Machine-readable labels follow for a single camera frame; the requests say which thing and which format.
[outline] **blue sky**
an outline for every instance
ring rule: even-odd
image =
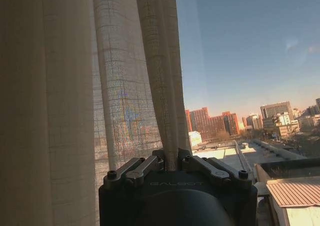
[[[261,113],[320,98],[320,0],[176,0],[184,106]]]

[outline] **beige curtain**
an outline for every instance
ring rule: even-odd
[[[109,169],[190,148],[175,0],[0,0],[0,19],[1,225],[99,225]]]

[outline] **bolt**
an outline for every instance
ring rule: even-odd
[[[191,158],[191,156],[190,156],[190,155],[187,155],[187,156],[185,156],[184,160],[185,160],[186,162],[189,162],[190,158]]]
[[[106,176],[107,176],[108,180],[114,180],[117,177],[117,171],[110,170],[110,171],[108,171]]]
[[[247,180],[249,177],[249,174],[246,170],[240,170],[238,175],[239,175],[239,178],[242,180]]]

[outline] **office building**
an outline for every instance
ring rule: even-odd
[[[310,115],[310,116],[314,116],[314,115],[320,114],[320,111],[319,111],[317,105],[309,106],[309,107],[306,109],[306,111],[307,111],[308,115]]]
[[[262,130],[263,129],[263,119],[261,115],[256,113],[251,113],[246,119],[246,123],[248,126],[252,126],[255,130]]]
[[[281,123],[281,125],[289,125],[291,123],[290,116],[288,112],[284,113],[277,113],[278,122]]]
[[[239,125],[239,131],[245,129],[244,122],[242,120],[240,122],[238,122],[238,125]]]
[[[253,121],[253,128],[255,130],[262,130],[263,129],[263,121],[262,121],[262,117],[260,115],[258,115],[257,117],[254,117],[252,119]]]
[[[213,140],[218,133],[226,131],[224,118],[210,117],[207,107],[190,111],[189,118],[192,130],[199,132],[203,141]]]
[[[244,127],[248,126],[246,117],[242,117],[242,122]]]
[[[188,132],[192,132],[190,110],[188,110],[188,109],[185,111],[185,118],[186,118],[186,126],[187,126],[187,129],[188,129]]]
[[[263,119],[263,128],[273,131],[278,137],[286,139],[300,132],[298,120],[290,120],[288,112],[277,113],[276,116]]]
[[[320,125],[320,114],[316,114],[314,116],[308,115],[306,117],[300,118],[298,121],[302,128],[311,129],[315,126]]]
[[[223,122],[225,130],[230,135],[238,135],[239,134],[239,125],[237,115],[235,113],[230,113],[229,111],[223,112]]]
[[[315,103],[316,103],[316,105],[318,106],[318,110],[319,110],[319,112],[320,112],[320,98],[317,98],[317,99],[315,100]]]
[[[294,119],[294,115],[291,109],[289,101],[278,102],[274,104],[268,104],[260,107],[263,119],[271,118],[277,114],[288,112],[290,120]]]
[[[297,108],[294,108],[292,110],[292,114],[293,114],[293,119],[294,120],[297,120],[298,118],[300,118],[302,116],[302,112],[301,110],[297,109]]]

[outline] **tall building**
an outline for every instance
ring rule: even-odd
[[[246,122],[248,126],[252,126],[255,130],[262,130],[263,129],[263,119],[261,115],[256,113],[251,113],[247,118]]]
[[[258,117],[254,117],[252,119],[253,121],[253,128],[255,130],[262,130],[264,128],[263,120],[261,115],[258,115]]]
[[[320,111],[319,111],[317,105],[309,106],[306,110],[307,110],[307,112],[308,112],[308,114],[309,114],[310,116],[314,116],[314,115],[320,114]]]
[[[244,127],[247,127],[247,126],[248,126],[246,117],[242,117],[242,122],[243,122],[243,126],[244,126]]]
[[[192,132],[190,110],[188,110],[188,109],[185,111],[185,118],[186,118],[186,127],[188,129],[188,132]]]
[[[315,100],[315,103],[316,103],[316,105],[318,106],[318,110],[319,110],[319,112],[320,112],[320,98],[317,98],[317,99]]]
[[[278,113],[276,116],[278,118],[278,122],[281,123],[282,126],[289,125],[291,123],[288,112]]]
[[[277,114],[283,114],[284,112],[288,112],[290,120],[294,119],[294,115],[289,101],[264,105],[261,106],[260,109],[262,117],[264,119],[274,117]]]
[[[294,120],[297,120],[297,119],[300,118],[301,115],[302,115],[301,110],[299,110],[298,108],[294,108],[294,109],[292,110],[292,113],[293,113],[293,119],[294,119]]]
[[[230,113],[229,111],[222,112],[223,122],[225,130],[230,135],[238,135],[239,134],[239,125],[238,118],[235,113]]]
[[[192,130],[199,132],[203,141],[212,140],[218,133],[226,131],[224,118],[222,116],[210,117],[207,107],[190,111],[189,118]]]

